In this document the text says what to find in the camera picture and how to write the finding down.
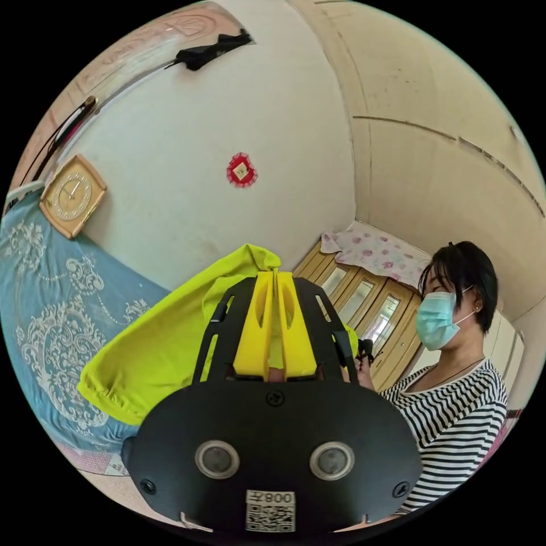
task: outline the blue patterned fabric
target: blue patterned fabric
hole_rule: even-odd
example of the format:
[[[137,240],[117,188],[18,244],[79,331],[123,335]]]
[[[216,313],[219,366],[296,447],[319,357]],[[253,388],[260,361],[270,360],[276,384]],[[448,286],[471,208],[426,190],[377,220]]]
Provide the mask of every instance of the blue patterned fabric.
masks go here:
[[[38,193],[26,196],[0,225],[0,320],[8,354],[50,436],[77,449],[119,452],[137,428],[99,411],[76,386],[100,348],[168,291],[83,235],[64,238],[38,202]]]

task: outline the red decoration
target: red decoration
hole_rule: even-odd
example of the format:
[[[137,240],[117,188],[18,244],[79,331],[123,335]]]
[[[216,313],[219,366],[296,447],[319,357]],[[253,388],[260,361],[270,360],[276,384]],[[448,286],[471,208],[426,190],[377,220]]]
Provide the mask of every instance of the red decoration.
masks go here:
[[[258,178],[254,165],[250,163],[248,154],[238,153],[231,158],[226,169],[227,179],[236,188],[248,188]]]

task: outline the woman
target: woman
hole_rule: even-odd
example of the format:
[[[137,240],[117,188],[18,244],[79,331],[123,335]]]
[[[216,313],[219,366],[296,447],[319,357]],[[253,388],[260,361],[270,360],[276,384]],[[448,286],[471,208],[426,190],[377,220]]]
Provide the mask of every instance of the woman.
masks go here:
[[[465,482],[506,418],[506,388],[483,353],[498,299],[491,260],[471,242],[450,243],[433,256],[419,288],[423,301],[417,333],[428,350],[441,353],[437,364],[381,392],[406,418],[423,463],[409,497],[387,519],[425,506]],[[359,380],[373,389],[364,362],[355,362]]]

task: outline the face mask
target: face mask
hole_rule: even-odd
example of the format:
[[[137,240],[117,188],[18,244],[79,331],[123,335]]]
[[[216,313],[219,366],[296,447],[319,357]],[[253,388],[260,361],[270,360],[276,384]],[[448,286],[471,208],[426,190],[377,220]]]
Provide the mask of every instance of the face mask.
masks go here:
[[[472,286],[463,290],[465,293]],[[416,329],[419,339],[429,351],[437,351],[447,345],[460,330],[459,323],[471,317],[475,311],[453,322],[453,312],[457,298],[450,292],[432,292],[425,296],[419,306]]]

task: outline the striped shirt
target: striped shirt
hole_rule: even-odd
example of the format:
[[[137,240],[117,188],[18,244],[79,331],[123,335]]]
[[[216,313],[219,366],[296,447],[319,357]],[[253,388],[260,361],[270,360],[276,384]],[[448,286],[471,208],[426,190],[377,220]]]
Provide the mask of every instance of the striped shirt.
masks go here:
[[[506,418],[506,388],[488,358],[454,381],[406,392],[430,368],[381,392],[405,417],[423,463],[421,477],[396,512],[399,515],[465,482],[487,455]]]

